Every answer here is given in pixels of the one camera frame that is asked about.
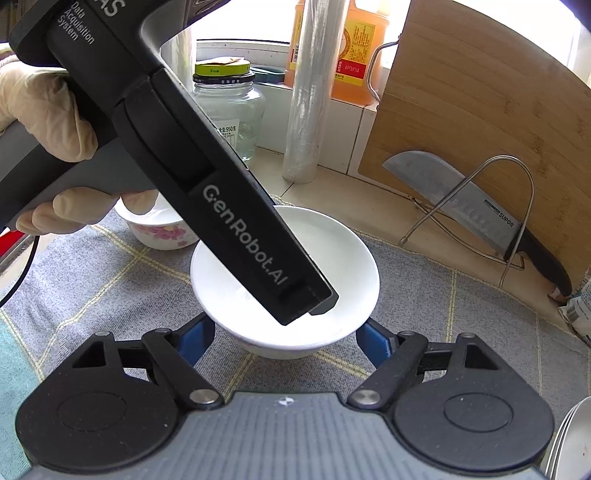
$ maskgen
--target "kitchen knife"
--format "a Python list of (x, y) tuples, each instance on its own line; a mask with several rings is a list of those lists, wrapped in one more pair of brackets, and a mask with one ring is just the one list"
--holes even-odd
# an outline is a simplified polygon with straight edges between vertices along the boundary
[[(423, 151), (399, 153), (382, 166), (433, 205), (465, 178), (440, 157)], [(441, 207), (441, 211), (502, 254), (505, 261), (509, 260), (521, 222), (476, 184), (468, 182)], [(517, 251), (527, 255), (534, 267), (554, 283), (562, 295), (570, 295), (572, 285), (566, 270), (527, 228)]]

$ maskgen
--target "black cable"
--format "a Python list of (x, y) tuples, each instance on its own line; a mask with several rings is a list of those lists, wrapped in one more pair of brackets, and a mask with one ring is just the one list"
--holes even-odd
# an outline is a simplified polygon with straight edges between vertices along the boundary
[(31, 268), (31, 264), (33, 263), (33, 258), (35, 258), (35, 253), (37, 252), (37, 245), (39, 245), (39, 237), (36, 236), (35, 240), (33, 240), (33, 247), (31, 248), (31, 253), (29, 254), (29, 260), (27, 260), (27, 264), (25, 265), (24, 270), (21, 273), (21, 276), (18, 277), (17, 282), (14, 286), (10, 289), (10, 291), (4, 295), (4, 298), (0, 300), (0, 309), (4, 307), (6, 302), (10, 300), (10, 298), (14, 295), (14, 293), (18, 290), (18, 287), (21, 286), (22, 281), (25, 279), (27, 274), (29, 273), (29, 269)]

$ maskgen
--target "window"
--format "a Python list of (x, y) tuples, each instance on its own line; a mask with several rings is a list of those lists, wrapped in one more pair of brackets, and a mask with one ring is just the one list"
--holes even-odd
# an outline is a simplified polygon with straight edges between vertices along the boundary
[[(591, 35), (560, 0), (456, 0), (505, 24), (574, 71), (583, 81), (591, 73)], [(376, 10), (379, 0), (357, 0)], [(195, 23), (198, 39), (291, 40), (296, 0), (231, 0)], [(392, 0), (385, 41), (400, 35), (410, 0)], [(389, 68), (395, 47), (382, 53)]]

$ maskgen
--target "wooden cutting board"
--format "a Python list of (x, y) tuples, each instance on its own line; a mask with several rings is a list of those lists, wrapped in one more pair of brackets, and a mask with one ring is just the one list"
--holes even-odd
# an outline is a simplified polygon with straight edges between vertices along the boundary
[[(412, 0), (359, 173), (415, 195), (381, 165), (425, 150), (463, 174), (521, 159), (535, 181), (528, 227), (573, 287), (591, 265), (591, 89), (513, 30), (452, 0)], [(518, 219), (530, 187), (500, 161), (476, 183)]]

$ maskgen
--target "orange bottle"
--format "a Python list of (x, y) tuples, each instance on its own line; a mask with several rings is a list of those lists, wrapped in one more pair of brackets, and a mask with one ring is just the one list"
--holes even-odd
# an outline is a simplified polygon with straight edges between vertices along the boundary
[[(369, 105), (374, 98), (368, 92), (363, 77), (375, 49), (384, 43), (389, 21), (390, 0), (379, 0), (377, 12), (358, 8), (367, 0), (350, 0), (345, 30), (341, 39), (339, 61), (331, 97), (346, 102)], [(299, 52), (301, 26), (304, 19), (304, 0), (297, 0), (294, 29), (285, 72), (285, 84), (293, 87)], [(379, 68), (374, 68), (372, 84), (379, 82)]]

